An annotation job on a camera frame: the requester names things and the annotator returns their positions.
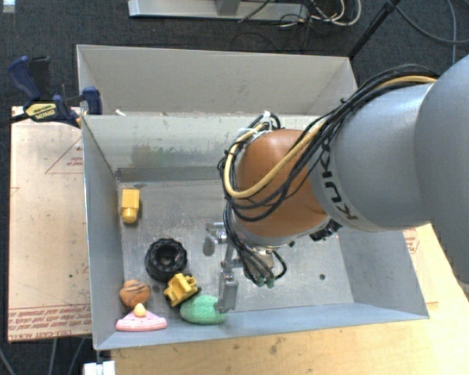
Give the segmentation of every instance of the gray robot arm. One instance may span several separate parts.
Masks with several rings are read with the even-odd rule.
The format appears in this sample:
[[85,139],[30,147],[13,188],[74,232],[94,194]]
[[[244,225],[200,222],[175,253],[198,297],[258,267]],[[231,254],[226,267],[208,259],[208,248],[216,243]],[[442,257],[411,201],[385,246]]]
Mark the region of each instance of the gray robot arm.
[[[392,82],[400,86],[389,90]],[[272,130],[231,146],[226,158],[231,155],[235,175],[226,171],[226,160],[220,166],[228,237],[237,240],[238,255],[240,246],[248,249],[267,268],[268,252],[306,234],[338,226],[375,232],[432,223],[469,293],[469,55],[438,80],[394,77],[371,94],[379,87],[386,91],[360,99],[361,107],[335,121],[337,126],[328,122],[340,112],[325,118],[325,130],[248,198],[243,192],[261,184],[302,132]],[[311,151],[315,140],[320,142]],[[286,184],[306,155],[306,167]],[[269,212],[273,205],[277,209]],[[259,272],[268,285],[274,281],[272,272]]]

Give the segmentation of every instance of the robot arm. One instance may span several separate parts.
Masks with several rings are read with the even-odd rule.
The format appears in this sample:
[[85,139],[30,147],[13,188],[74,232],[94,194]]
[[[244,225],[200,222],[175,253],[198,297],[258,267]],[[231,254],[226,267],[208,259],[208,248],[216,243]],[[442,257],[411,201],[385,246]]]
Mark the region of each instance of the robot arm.
[[228,240],[259,285],[278,277],[268,256],[300,236],[431,222],[469,291],[469,56],[438,80],[382,73],[303,132],[262,116],[219,169]]

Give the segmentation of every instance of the green toy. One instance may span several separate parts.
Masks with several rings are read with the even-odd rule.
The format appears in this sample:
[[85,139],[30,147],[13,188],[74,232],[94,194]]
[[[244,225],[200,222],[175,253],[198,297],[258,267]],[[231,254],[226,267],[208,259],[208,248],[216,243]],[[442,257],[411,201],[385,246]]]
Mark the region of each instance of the green toy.
[[211,295],[196,295],[191,297],[181,305],[181,318],[190,323],[202,325],[213,325],[222,323],[226,319],[226,314],[219,314],[214,304],[217,297]]

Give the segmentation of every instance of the metal base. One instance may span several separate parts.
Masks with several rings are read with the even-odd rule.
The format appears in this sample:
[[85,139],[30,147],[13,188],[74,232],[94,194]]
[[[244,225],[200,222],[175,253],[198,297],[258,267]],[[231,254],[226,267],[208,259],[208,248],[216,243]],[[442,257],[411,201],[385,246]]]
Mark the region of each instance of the metal base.
[[[235,14],[220,15],[216,0],[129,0],[131,17],[180,17],[210,18],[215,20],[241,20],[256,11],[263,3],[240,2]],[[259,21],[293,22],[307,16],[307,8],[295,3],[268,3],[260,12],[251,17]]]

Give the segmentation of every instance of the brown ball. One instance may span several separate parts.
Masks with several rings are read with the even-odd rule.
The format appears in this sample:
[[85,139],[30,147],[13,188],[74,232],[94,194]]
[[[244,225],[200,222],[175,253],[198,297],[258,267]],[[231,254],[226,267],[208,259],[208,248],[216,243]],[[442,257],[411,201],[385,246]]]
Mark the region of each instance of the brown ball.
[[133,309],[138,303],[146,303],[149,296],[151,296],[151,288],[134,279],[127,280],[120,289],[120,298],[128,309]]

